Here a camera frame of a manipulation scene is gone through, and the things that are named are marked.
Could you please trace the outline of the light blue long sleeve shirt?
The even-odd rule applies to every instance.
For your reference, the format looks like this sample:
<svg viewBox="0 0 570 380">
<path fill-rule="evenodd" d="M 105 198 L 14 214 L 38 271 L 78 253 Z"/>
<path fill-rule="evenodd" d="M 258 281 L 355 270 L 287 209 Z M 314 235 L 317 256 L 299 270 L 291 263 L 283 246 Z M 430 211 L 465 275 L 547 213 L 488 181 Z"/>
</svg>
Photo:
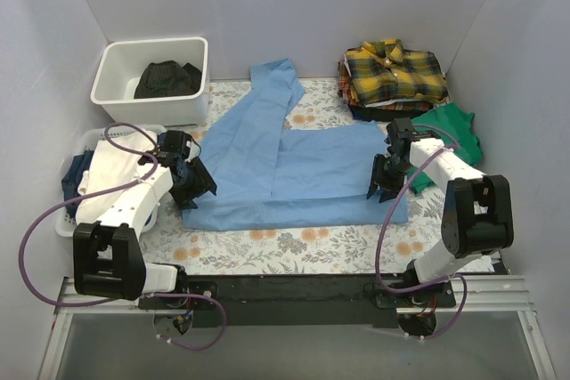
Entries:
<svg viewBox="0 0 570 380">
<path fill-rule="evenodd" d="M 183 225 L 194 230 L 266 230 L 408 220 L 408 206 L 366 196 L 385 135 L 373 123 L 284 128 L 304 96 L 289 60 L 250 69 L 251 91 L 209 127 L 200 158 L 213 177 Z"/>
</svg>

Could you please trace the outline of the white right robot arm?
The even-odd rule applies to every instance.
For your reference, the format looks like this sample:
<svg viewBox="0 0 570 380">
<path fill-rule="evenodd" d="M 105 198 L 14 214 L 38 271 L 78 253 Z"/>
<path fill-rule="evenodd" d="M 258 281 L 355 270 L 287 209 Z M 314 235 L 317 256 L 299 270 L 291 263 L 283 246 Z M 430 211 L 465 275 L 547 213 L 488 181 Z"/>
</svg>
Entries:
<svg viewBox="0 0 570 380">
<path fill-rule="evenodd" d="M 455 152 L 458 143 L 445 144 L 433 126 L 415 128 L 409 118 L 387 125 L 387 151 L 374 158 L 367 195 L 390 202 L 394 214 L 419 174 L 426 174 L 444 193 L 441 238 L 405 272 L 402 285 L 379 287 L 404 295 L 413 306 L 433 299 L 440 283 L 457 277 L 467 264 L 511 247 L 514 227 L 509 181 L 489 175 L 463 161 Z"/>
</svg>

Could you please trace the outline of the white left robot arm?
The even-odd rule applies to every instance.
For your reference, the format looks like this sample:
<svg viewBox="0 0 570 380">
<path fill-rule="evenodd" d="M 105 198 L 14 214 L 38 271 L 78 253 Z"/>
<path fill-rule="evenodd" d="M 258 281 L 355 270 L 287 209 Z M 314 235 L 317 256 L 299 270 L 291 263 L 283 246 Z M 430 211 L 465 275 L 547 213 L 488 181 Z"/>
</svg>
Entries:
<svg viewBox="0 0 570 380">
<path fill-rule="evenodd" d="M 130 301 L 159 293 L 172 309 L 188 302 L 183 268 L 146 263 L 140 237 L 163 196 L 187 210 L 196 208 L 196 198 L 216 193 L 200 152 L 190 134 L 173 130 L 106 136 L 97 143 L 80 184 L 83 200 L 72 236 L 78 293 Z"/>
</svg>

